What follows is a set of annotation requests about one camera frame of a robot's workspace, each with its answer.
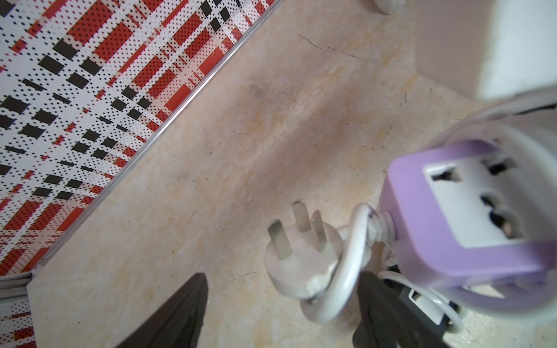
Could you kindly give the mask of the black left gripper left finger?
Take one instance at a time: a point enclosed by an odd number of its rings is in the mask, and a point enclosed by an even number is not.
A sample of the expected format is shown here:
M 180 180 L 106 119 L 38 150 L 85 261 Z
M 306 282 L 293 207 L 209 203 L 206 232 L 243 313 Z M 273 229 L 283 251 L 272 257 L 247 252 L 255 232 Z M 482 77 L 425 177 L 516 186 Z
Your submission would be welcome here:
M 119 347 L 196 347 L 208 300 L 204 273 L 194 274 Z

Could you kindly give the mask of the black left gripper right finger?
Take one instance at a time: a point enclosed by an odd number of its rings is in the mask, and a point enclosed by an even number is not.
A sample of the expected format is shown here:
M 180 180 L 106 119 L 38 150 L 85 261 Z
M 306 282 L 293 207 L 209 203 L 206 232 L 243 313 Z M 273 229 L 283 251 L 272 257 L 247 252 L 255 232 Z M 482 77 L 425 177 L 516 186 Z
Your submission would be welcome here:
M 436 314 L 433 307 L 419 307 L 407 286 L 362 272 L 357 295 L 361 322 L 352 337 L 354 347 L 448 346 L 442 340 L 448 317 Z

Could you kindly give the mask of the purple power strip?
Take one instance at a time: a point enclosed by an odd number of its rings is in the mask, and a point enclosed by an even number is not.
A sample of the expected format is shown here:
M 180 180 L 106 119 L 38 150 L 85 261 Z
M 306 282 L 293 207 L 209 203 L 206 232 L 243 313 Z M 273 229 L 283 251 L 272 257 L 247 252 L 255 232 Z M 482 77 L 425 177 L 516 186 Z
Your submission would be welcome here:
M 493 316 L 556 318 L 556 209 L 512 156 L 473 141 L 399 157 L 379 211 L 412 284 Z

